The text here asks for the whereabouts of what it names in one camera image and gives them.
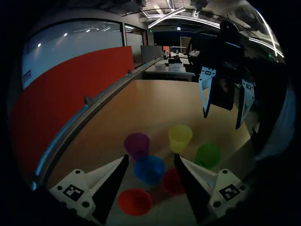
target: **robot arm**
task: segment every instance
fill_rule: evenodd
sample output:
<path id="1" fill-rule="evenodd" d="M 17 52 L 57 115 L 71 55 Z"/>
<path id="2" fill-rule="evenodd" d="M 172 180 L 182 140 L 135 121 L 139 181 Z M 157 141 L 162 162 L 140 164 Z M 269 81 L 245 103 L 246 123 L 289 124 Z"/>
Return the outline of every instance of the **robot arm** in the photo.
<path id="1" fill-rule="evenodd" d="M 249 187 L 228 169 L 214 173 L 178 154 L 174 163 L 198 223 L 223 217 L 249 194 Z"/>
<path id="2" fill-rule="evenodd" d="M 89 173 L 75 169 L 50 193 L 80 217 L 105 224 L 128 165 L 125 155 Z"/>

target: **gray partition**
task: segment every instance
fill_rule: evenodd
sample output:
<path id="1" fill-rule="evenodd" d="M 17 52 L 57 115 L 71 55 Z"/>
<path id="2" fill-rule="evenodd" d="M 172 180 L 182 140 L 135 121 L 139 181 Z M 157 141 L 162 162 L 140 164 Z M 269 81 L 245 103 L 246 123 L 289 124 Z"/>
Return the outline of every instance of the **gray partition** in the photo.
<path id="1" fill-rule="evenodd" d="M 162 55 L 162 46 L 141 46 L 142 63 L 159 58 Z"/>

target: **ceiling light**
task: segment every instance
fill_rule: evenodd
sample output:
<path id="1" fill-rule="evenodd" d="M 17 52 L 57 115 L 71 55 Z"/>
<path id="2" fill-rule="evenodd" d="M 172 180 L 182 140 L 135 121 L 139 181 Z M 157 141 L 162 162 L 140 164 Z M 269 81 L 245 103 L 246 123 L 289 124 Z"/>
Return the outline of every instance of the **ceiling light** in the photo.
<path id="1" fill-rule="evenodd" d="M 176 15 L 178 13 L 184 12 L 185 10 L 186 9 L 184 7 L 176 9 L 175 11 L 170 12 L 170 13 L 164 15 L 163 17 L 157 19 L 155 22 L 153 22 L 152 24 L 150 24 L 147 28 L 150 29 L 151 27 L 157 25 L 158 23 L 162 22 L 163 20 L 166 20 L 166 19 L 168 19 L 168 18 L 170 18 L 170 17 L 172 17 L 172 16 L 174 16 L 174 15 Z"/>
<path id="2" fill-rule="evenodd" d="M 202 20 L 202 19 L 197 19 L 197 18 L 192 18 L 192 17 L 185 17 L 185 16 L 178 16 L 178 15 L 172 16 L 171 18 L 195 21 L 195 22 L 203 23 L 203 24 L 213 26 L 215 28 L 220 29 L 218 23 L 210 22 L 210 21 L 207 21 L 207 20 Z"/>
<path id="3" fill-rule="evenodd" d="M 151 15 L 148 15 L 147 17 L 148 18 L 161 18 L 163 16 L 164 15 L 160 15 L 160 14 L 151 14 Z M 203 23 L 203 24 L 206 24 L 206 25 L 210 25 L 210 26 L 213 26 L 213 27 L 219 29 L 219 24 L 218 23 L 211 22 L 211 21 L 208 21 L 208 20 L 199 19 L 199 18 L 174 15 L 174 16 L 171 16 L 170 19 L 183 19 L 183 20 L 195 21 L 195 22 L 199 22 L 199 23 Z"/>
<path id="4" fill-rule="evenodd" d="M 253 42 L 256 42 L 256 43 L 258 43 L 258 44 L 261 44 L 261 45 L 263 45 L 263 46 L 266 46 L 266 47 L 268 47 L 268 48 L 274 50 L 274 47 L 273 47 L 272 45 L 269 45 L 269 44 L 267 44 L 267 43 L 265 43 L 265 42 L 263 42 L 263 41 L 261 41 L 261 40 L 258 40 L 258 39 L 255 39 L 255 38 L 249 38 L 249 40 L 250 40 L 250 41 L 253 41 Z M 282 56 L 282 57 L 284 58 L 283 53 L 281 53 L 278 49 L 276 49 L 276 52 L 277 52 L 280 56 Z"/>
<path id="5" fill-rule="evenodd" d="M 275 42 L 274 42 L 274 38 L 273 38 L 273 35 L 272 35 L 272 32 L 271 32 L 271 29 L 270 29 L 268 23 L 267 23 L 267 22 L 265 21 L 265 19 L 263 18 L 263 16 L 262 16 L 258 11 L 257 11 L 257 13 L 258 13 L 259 16 L 261 17 L 263 23 L 265 24 L 265 26 L 266 26 L 266 28 L 267 28 L 267 30 L 268 30 L 268 33 L 269 33 L 269 35 L 270 35 L 270 37 L 271 37 L 271 41 L 272 41 L 272 43 L 273 43 L 275 56 L 277 56 L 277 49 L 276 49 L 276 45 L 275 45 Z"/>
<path id="6" fill-rule="evenodd" d="M 129 28 L 129 29 L 134 29 L 133 27 L 130 27 L 128 25 L 125 25 L 126 28 Z"/>
<path id="7" fill-rule="evenodd" d="M 107 30 L 109 30 L 110 29 L 110 27 L 107 27 L 106 29 L 104 29 L 104 31 L 107 31 Z"/>
<path id="8" fill-rule="evenodd" d="M 150 14 L 150 15 L 147 15 L 147 18 L 161 18 L 163 16 L 164 16 L 164 14 Z"/>

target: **ceiling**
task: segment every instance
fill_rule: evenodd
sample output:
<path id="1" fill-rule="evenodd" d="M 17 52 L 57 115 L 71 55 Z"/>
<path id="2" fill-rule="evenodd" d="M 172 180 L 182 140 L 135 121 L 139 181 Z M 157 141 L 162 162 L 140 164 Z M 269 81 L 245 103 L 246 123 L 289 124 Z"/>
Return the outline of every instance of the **ceiling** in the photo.
<path id="1" fill-rule="evenodd" d="M 197 18 L 218 24 L 227 19 L 235 23 L 244 36 L 260 39 L 268 45 L 278 45 L 269 26 L 246 0 L 53 0 L 52 9 L 48 13 L 78 8 L 99 9 L 113 12 L 118 16 L 135 14 L 139 17 L 139 22 L 149 25 L 158 19 L 149 18 L 149 15 L 166 15 L 174 8 L 181 7 L 186 8 L 185 12 L 177 14 L 177 16 L 181 16 L 181 19 L 164 20 L 154 26 L 152 30 L 176 30 L 178 26 L 181 26 L 183 31 L 218 32 L 218 28 L 190 21 L 187 18 Z"/>

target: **red partition panel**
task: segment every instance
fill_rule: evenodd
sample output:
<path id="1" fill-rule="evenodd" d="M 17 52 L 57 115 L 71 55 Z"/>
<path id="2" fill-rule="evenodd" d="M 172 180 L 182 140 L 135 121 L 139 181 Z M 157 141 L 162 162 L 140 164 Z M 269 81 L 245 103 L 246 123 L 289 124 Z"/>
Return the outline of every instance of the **red partition panel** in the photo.
<path id="1" fill-rule="evenodd" d="M 117 47 L 67 60 L 35 79 L 9 117 L 12 147 L 29 178 L 49 143 L 85 104 L 134 69 L 132 49 Z"/>
<path id="2" fill-rule="evenodd" d="M 163 50 L 169 52 L 169 46 L 163 46 Z"/>

